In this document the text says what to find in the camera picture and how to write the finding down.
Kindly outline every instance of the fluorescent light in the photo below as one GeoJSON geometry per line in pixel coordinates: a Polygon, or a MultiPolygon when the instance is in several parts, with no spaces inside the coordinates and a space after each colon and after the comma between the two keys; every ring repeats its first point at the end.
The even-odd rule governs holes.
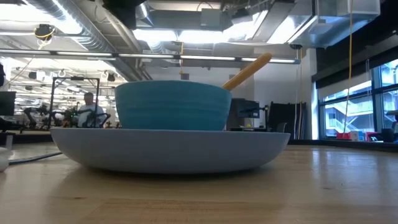
{"type": "Polygon", "coordinates": [[[251,27],[251,30],[247,32],[245,40],[252,39],[254,37],[254,34],[256,34],[257,30],[259,30],[260,25],[264,21],[268,14],[268,10],[264,10],[260,13],[260,15],[257,17],[254,25],[251,27]]]}
{"type": "Polygon", "coordinates": [[[47,50],[13,50],[13,49],[1,49],[0,53],[4,54],[37,54],[37,55],[49,55],[50,52],[47,50]]]}
{"type": "MultiPolygon", "coordinates": [[[[256,58],[242,58],[242,62],[253,62],[256,58]]],[[[292,59],[281,59],[281,58],[272,58],[270,63],[295,63],[296,60],[292,59]]]]}
{"type": "Polygon", "coordinates": [[[300,37],[306,31],[316,20],[318,19],[318,16],[312,17],[310,21],[308,21],[301,29],[299,29],[296,34],[293,35],[292,38],[290,38],[287,42],[292,43],[297,37],[300,37]]]}
{"type": "Polygon", "coordinates": [[[7,31],[0,31],[0,35],[16,35],[16,36],[18,36],[18,35],[35,35],[33,32],[21,32],[21,31],[15,31],[15,32],[12,32],[12,31],[9,31],[9,32],[7,32],[7,31]]]}
{"type": "MultiPolygon", "coordinates": [[[[17,96],[41,96],[41,97],[51,97],[51,94],[46,93],[16,93],[17,96]]],[[[71,97],[84,97],[83,94],[54,94],[54,96],[71,96],[71,97]]]]}
{"type": "Polygon", "coordinates": [[[93,52],[58,52],[59,55],[71,55],[71,56],[97,56],[97,57],[110,57],[111,53],[93,53],[93,52]]]}
{"type": "Polygon", "coordinates": [[[177,40],[177,36],[172,30],[136,29],[133,33],[137,40],[153,42],[177,40]]]}
{"type": "Polygon", "coordinates": [[[74,91],[74,92],[77,92],[77,93],[80,92],[80,89],[77,88],[77,87],[74,87],[74,86],[68,86],[68,87],[67,87],[67,90],[74,91]]]}
{"type": "MultiPolygon", "coordinates": [[[[80,88],[97,88],[96,86],[80,86],[80,88]]],[[[115,86],[99,86],[100,89],[113,89],[115,86]]]]}
{"type": "Polygon", "coordinates": [[[235,60],[234,57],[217,57],[217,56],[194,56],[194,55],[181,55],[181,59],[197,59],[197,60],[235,60]]]}
{"type": "Polygon", "coordinates": [[[105,60],[105,61],[112,61],[116,60],[116,58],[99,58],[99,57],[88,57],[88,60],[105,60]]]}
{"type": "Polygon", "coordinates": [[[191,44],[214,44],[226,42],[221,31],[185,30],[178,37],[179,41],[191,44]]]}
{"type": "Polygon", "coordinates": [[[291,59],[271,59],[270,63],[295,63],[296,60],[291,59]]]}
{"type": "Polygon", "coordinates": [[[161,58],[161,59],[174,58],[173,55],[156,55],[156,54],[119,54],[119,56],[133,57],[133,58],[161,58]]]}

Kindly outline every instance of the yellow cable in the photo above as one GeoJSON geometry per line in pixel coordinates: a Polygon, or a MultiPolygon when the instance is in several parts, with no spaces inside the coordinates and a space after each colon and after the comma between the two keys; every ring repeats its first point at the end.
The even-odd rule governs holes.
{"type": "Polygon", "coordinates": [[[303,48],[300,49],[300,116],[298,117],[298,137],[301,139],[301,119],[303,113],[303,70],[301,66],[301,61],[303,60],[303,48]]]}
{"type": "MultiPolygon", "coordinates": [[[[183,46],[184,46],[184,42],[181,42],[181,55],[183,54],[183,46]]],[[[180,59],[180,75],[184,74],[184,72],[182,71],[182,59],[180,59]]]]}
{"type": "Polygon", "coordinates": [[[347,115],[348,115],[348,102],[349,102],[349,89],[351,88],[351,76],[353,72],[353,0],[351,0],[351,12],[349,15],[349,73],[348,73],[348,92],[346,102],[346,116],[344,118],[344,130],[343,137],[345,136],[347,127],[347,115]]]}

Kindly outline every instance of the light fixture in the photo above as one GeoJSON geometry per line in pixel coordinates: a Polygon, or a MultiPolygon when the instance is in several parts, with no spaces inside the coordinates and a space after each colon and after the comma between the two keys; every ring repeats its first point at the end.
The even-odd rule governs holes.
{"type": "MultiPolygon", "coordinates": [[[[0,49],[0,53],[3,53],[8,49],[0,49]]],[[[34,50],[13,50],[13,54],[25,54],[27,52],[30,55],[34,55],[34,50]]],[[[65,55],[65,56],[91,56],[96,54],[97,57],[109,57],[112,55],[115,58],[158,58],[158,59],[192,59],[192,60],[220,60],[220,61],[243,61],[252,62],[255,58],[241,58],[241,57],[223,57],[223,56],[204,56],[204,55],[164,55],[164,54],[119,54],[119,53],[92,53],[92,52],[57,52],[53,51],[52,54],[55,55],[65,55]]],[[[291,60],[283,58],[273,58],[270,63],[299,63],[300,60],[291,60]]]]}
{"type": "Polygon", "coordinates": [[[191,44],[214,44],[226,42],[221,31],[185,30],[178,37],[178,41],[191,44]]]}
{"type": "Polygon", "coordinates": [[[133,33],[137,40],[154,42],[177,40],[177,36],[172,30],[136,29],[133,33]]]}
{"type": "Polygon", "coordinates": [[[70,92],[75,92],[75,93],[79,93],[80,92],[80,89],[77,88],[77,87],[74,87],[74,86],[68,86],[67,90],[70,91],[70,92]]]}
{"type": "Polygon", "coordinates": [[[105,61],[113,61],[116,60],[116,58],[99,58],[99,57],[88,57],[88,60],[105,60],[105,61]]]}
{"type": "Polygon", "coordinates": [[[318,19],[318,16],[312,17],[303,27],[301,27],[300,30],[298,30],[287,42],[292,43],[295,39],[300,37],[306,31],[316,20],[318,19]]]}
{"type": "Polygon", "coordinates": [[[273,58],[269,61],[270,63],[295,63],[296,60],[291,60],[291,59],[276,59],[273,58]]]}
{"type": "MultiPolygon", "coordinates": [[[[51,97],[48,93],[16,93],[17,96],[41,96],[41,97],[51,97]]],[[[83,98],[83,94],[54,94],[54,96],[64,96],[64,97],[80,97],[83,98]]]]}
{"type": "Polygon", "coordinates": [[[219,56],[201,56],[201,55],[181,55],[181,59],[197,59],[197,60],[235,60],[235,57],[219,57],[219,56]]]}
{"type": "MultiPolygon", "coordinates": [[[[242,58],[242,62],[253,62],[256,58],[242,58]]],[[[293,59],[281,59],[281,58],[272,58],[270,63],[296,63],[296,60],[293,59]]]]}
{"type": "Polygon", "coordinates": [[[94,53],[94,52],[58,52],[59,55],[71,55],[71,56],[97,56],[97,57],[110,57],[111,53],[94,53]]]}
{"type": "Polygon", "coordinates": [[[159,59],[170,59],[174,58],[173,55],[156,55],[156,54],[119,54],[120,57],[132,57],[132,58],[159,58],[159,59]]]}
{"type": "Polygon", "coordinates": [[[49,55],[48,50],[14,50],[14,49],[1,49],[1,53],[7,54],[29,54],[29,55],[49,55]]]}

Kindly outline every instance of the cable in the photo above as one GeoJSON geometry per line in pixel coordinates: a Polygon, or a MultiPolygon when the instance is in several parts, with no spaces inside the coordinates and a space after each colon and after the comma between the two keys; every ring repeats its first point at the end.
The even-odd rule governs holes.
{"type": "Polygon", "coordinates": [[[34,156],[34,157],[23,158],[23,159],[11,159],[8,161],[8,163],[10,166],[24,164],[24,163],[28,163],[28,162],[38,161],[41,159],[46,159],[46,158],[53,157],[53,156],[58,156],[61,154],[62,154],[62,152],[56,152],[56,153],[51,153],[51,154],[47,154],[47,155],[43,155],[43,156],[34,156]]]}
{"type": "MultiPolygon", "coordinates": [[[[303,48],[300,49],[300,59],[303,60],[303,48]]],[[[298,139],[301,139],[301,123],[303,113],[303,69],[300,63],[300,116],[298,117],[298,139]]]]}
{"type": "Polygon", "coordinates": [[[344,130],[343,136],[346,133],[347,127],[347,116],[348,116],[348,102],[349,102],[349,89],[351,88],[351,76],[353,72],[353,3],[351,0],[351,9],[349,15],[349,73],[348,73],[348,92],[347,92],[347,102],[346,102],[346,116],[344,118],[344,130]]]}
{"type": "Polygon", "coordinates": [[[213,6],[211,6],[211,4],[209,4],[208,2],[206,2],[206,1],[201,1],[201,2],[199,3],[198,7],[197,7],[197,11],[199,11],[199,7],[200,7],[200,5],[203,4],[203,3],[206,3],[206,4],[209,5],[211,8],[213,8],[213,6]]]}
{"type": "Polygon", "coordinates": [[[97,23],[103,23],[103,22],[105,22],[106,17],[105,17],[104,19],[102,19],[102,20],[99,20],[98,17],[97,17],[97,8],[98,8],[98,5],[96,4],[96,5],[95,5],[95,8],[94,8],[94,18],[95,18],[95,21],[97,21],[97,23]]]}
{"type": "Polygon", "coordinates": [[[296,127],[297,127],[297,101],[299,100],[299,65],[296,68],[296,102],[294,104],[294,139],[296,139],[296,127]]]}
{"type": "Polygon", "coordinates": [[[49,32],[48,34],[45,34],[45,35],[36,35],[36,30],[37,30],[37,28],[35,28],[35,30],[34,30],[35,36],[36,36],[37,38],[45,38],[46,40],[47,40],[47,38],[48,38],[49,36],[51,36],[51,35],[55,32],[55,28],[53,28],[52,31],[49,32]]]}

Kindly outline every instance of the white shirt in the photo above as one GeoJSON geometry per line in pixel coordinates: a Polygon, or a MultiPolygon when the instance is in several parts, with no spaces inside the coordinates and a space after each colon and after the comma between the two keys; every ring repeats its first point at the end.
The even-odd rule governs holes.
{"type": "MultiPolygon", "coordinates": [[[[88,109],[95,111],[95,103],[93,103],[92,105],[89,105],[89,106],[83,105],[80,107],[79,111],[88,110],[88,109]]],[[[87,116],[90,113],[91,112],[84,112],[79,115],[79,122],[77,124],[78,127],[80,127],[80,128],[83,127],[83,123],[87,121],[87,116]]],[[[102,109],[102,107],[97,106],[97,114],[101,114],[101,113],[104,113],[104,110],[102,109]]],[[[105,119],[105,115],[98,117],[95,126],[98,128],[100,126],[100,124],[104,121],[104,119],[105,119]]]]}

